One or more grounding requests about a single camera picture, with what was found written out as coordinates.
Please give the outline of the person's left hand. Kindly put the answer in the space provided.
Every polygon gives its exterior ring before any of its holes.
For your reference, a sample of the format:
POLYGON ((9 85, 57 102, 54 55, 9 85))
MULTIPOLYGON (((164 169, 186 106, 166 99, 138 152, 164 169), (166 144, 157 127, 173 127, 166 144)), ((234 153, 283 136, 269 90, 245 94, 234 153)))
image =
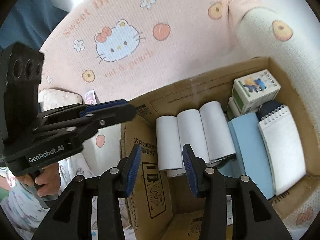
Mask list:
POLYGON ((16 179, 28 186, 34 186, 34 184, 41 185, 37 190, 37 195, 39 197, 57 194, 61 186, 59 163, 44 167, 43 173, 35 179, 32 179, 29 174, 16 177, 16 179))

